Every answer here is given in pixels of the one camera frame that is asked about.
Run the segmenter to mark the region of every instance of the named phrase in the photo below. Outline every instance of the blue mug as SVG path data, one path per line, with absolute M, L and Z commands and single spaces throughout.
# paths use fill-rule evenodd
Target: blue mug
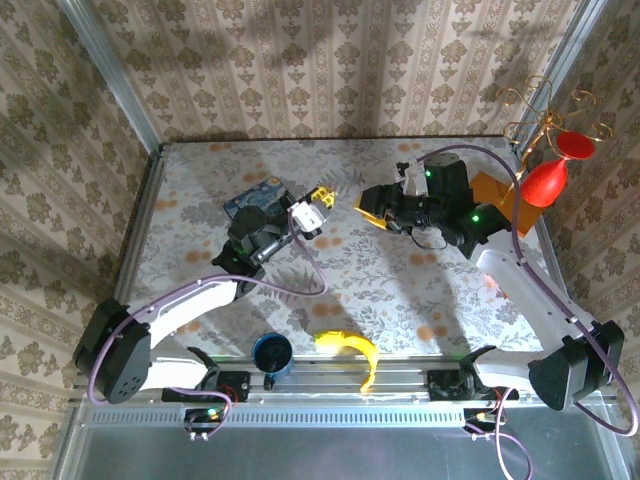
M 258 339 L 251 350 L 253 364 L 264 372 L 264 389 L 273 388 L 276 380 L 284 378 L 293 367 L 293 347 L 279 333 L 267 333 Z

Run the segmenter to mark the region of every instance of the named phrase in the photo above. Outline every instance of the orange block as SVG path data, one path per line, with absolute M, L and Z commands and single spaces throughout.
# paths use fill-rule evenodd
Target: orange block
M 509 185 L 505 185 L 490 175 L 480 172 L 471 180 L 471 188 L 473 189 L 473 199 L 476 203 L 491 203 L 498 207 L 505 217 L 511 220 L 516 191 L 511 190 L 505 198 L 505 195 L 509 191 Z M 521 237 L 525 236 L 526 233 L 531 230 L 531 227 L 533 227 L 544 211 L 544 208 L 534 207 L 520 198 L 518 233 Z

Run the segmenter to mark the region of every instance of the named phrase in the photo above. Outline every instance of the metal frame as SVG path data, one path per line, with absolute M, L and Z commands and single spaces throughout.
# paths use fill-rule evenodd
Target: metal frame
M 142 179 L 139 198 L 134 207 L 131 219 L 131 232 L 125 239 L 126 250 L 122 261 L 113 298 L 120 303 L 126 303 L 131 298 L 131 289 L 136 278 L 136 271 L 140 265 L 144 242 L 153 216 L 153 206 L 158 198 L 166 162 L 162 156 L 162 147 L 149 155 L 146 175 Z
M 551 57 L 547 71 L 545 72 L 545 76 L 555 85 L 556 93 L 558 92 L 558 87 L 569 73 L 585 41 L 591 34 L 593 27 L 600 18 L 606 4 L 607 0 L 582 0 L 577 6 L 571 22 Z M 529 103 L 531 103 L 536 110 L 542 109 L 546 104 L 548 92 L 549 85 L 545 83 L 541 88 L 536 90 Z M 520 119 L 521 122 L 532 122 L 534 120 L 535 113 L 533 113 L 531 109 L 526 109 Z M 521 153 L 527 149 L 529 143 L 537 133 L 538 128 L 536 125 L 531 125 L 528 128 L 523 127 L 523 131 L 528 130 L 528 132 L 525 141 L 518 146 Z
M 127 78 L 127 69 L 120 62 L 115 48 L 104 33 L 100 17 L 94 11 L 94 2 L 60 0 L 59 3 L 144 148 L 149 153 L 153 152 L 160 145 L 160 137 L 156 134 L 145 108 L 138 99 L 138 93 Z
M 463 409 L 493 405 L 485 401 L 430 401 L 426 371 L 455 367 L 458 364 L 453 358 L 382 359 L 376 383 L 366 395 L 359 392 L 368 368 L 362 358 L 296 357 L 296 369 L 270 392 L 262 389 L 263 374 L 248 359 L 228 359 L 220 365 L 223 370 L 251 372 L 249 401 L 236 405 L 225 428 L 461 428 Z M 162 403 L 159 392 L 142 392 L 123 406 L 94 407 L 82 400 L 85 391 L 84 383 L 74 388 L 70 430 L 52 477 L 56 480 L 75 478 L 92 428 L 183 428 L 184 411 L 194 406 Z M 582 403 L 607 421 L 621 421 L 611 389 L 596 392 Z M 507 408 L 547 407 L 536 395 L 525 394 L 520 400 L 509 401 Z M 633 468 L 631 450 L 621 448 L 616 436 L 603 428 L 598 427 L 598 436 L 612 478 L 633 478 L 627 471 Z

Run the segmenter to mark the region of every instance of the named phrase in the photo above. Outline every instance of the white object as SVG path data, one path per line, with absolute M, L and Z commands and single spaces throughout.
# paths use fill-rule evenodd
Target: white object
M 305 233 L 313 232 L 320 228 L 325 220 L 316 206 L 307 202 L 294 203 L 289 207 L 289 211 L 293 221 Z

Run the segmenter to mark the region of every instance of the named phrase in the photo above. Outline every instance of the yellow object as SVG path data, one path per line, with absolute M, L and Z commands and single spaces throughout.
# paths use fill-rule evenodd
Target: yellow object
M 473 201 L 476 203 L 490 203 L 495 205 L 502 214 L 511 221 L 513 216 L 513 201 L 516 191 L 509 189 L 507 185 L 499 182 L 495 178 L 480 172 L 471 180 L 473 190 Z M 518 210 L 518 233 L 524 237 L 531 227 L 533 227 L 544 212 L 544 208 L 534 207 L 520 198 L 520 209 Z
M 383 218 L 376 218 L 371 215 L 369 212 L 366 212 L 360 208 L 360 201 L 362 200 L 362 194 L 357 198 L 356 202 L 353 204 L 353 208 L 360 212 L 360 214 L 364 217 L 364 219 L 375 225 L 376 227 L 382 228 L 383 230 L 387 229 L 387 222 Z
M 331 210 L 336 202 L 336 192 L 328 187 L 319 186 L 311 194 L 311 201 L 320 200 Z
M 316 347 L 330 347 L 336 350 L 341 347 L 351 347 L 360 350 L 369 361 L 369 377 L 360 386 L 360 391 L 365 392 L 374 382 L 376 378 L 376 368 L 378 367 L 378 359 L 380 352 L 371 340 L 351 332 L 343 330 L 330 330 L 328 332 L 316 333 L 313 336 Z

